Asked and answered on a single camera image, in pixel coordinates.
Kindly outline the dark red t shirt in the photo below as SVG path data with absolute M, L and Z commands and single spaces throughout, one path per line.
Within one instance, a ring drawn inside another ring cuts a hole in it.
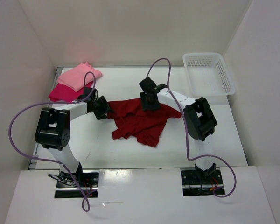
M 108 119 L 113 119 L 117 129 L 112 132 L 112 138 L 128 139 L 133 136 L 137 142 L 156 147 L 161 133 L 170 118 L 181 117 L 181 113 L 174 108 L 160 104 L 156 111 L 142 110 L 139 98 L 108 102 L 112 112 L 107 114 Z

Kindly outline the light pink t shirt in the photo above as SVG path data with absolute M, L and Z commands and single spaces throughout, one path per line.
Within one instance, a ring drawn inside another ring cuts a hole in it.
M 87 72 L 92 72 L 96 79 L 102 76 L 101 71 L 93 68 L 88 62 L 85 62 L 61 74 L 58 77 L 57 82 L 77 92 L 80 89 L 82 89 L 86 84 L 93 81 L 93 75 L 89 74 L 87 75 L 86 80 L 84 82 L 84 77 Z

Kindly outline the magenta red t shirt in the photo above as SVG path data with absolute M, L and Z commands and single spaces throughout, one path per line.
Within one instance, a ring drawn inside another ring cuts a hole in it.
M 80 95 L 82 95 L 83 92 L 84 92 L 83 89 L 74 91 L 73 89 L 71 89 L 66 85 L 57 84 L 56 87 L 49 94 L 49 99 L 53 102 L 57 102 L 57 101 L 71 102 L 77 99 Z

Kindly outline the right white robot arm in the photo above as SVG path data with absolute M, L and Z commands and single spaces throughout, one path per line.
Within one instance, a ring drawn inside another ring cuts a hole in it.
M 186 155 L 195 162 L 195 176 L 199 183 L 207 183 L 215 172 L 216 165 L 210 160 L 211 140 L 217 121 L 205 98 L 190 98 L 171 90 L 167 85 L 156 85 L 147 77 L 139 83 L 142 92 L 142 110 L 157 111 L 161 104 L 179 110 L 185 126 Z

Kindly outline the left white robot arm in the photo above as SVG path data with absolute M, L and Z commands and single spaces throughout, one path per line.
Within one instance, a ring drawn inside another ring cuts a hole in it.
M 94 113 L 97 120 L 106 119 L 109 112 L 112 109 L 105 97 L 99 97 L 98 91 L 91 87 L 85 87 L 83 94 L 69 104 L 42 108 L 35 141 L 60 162 L 61 180 L 67 178 L 75 187 L 84 181 L 82 165 L 69 146 L 70 122 L 88 113 Z

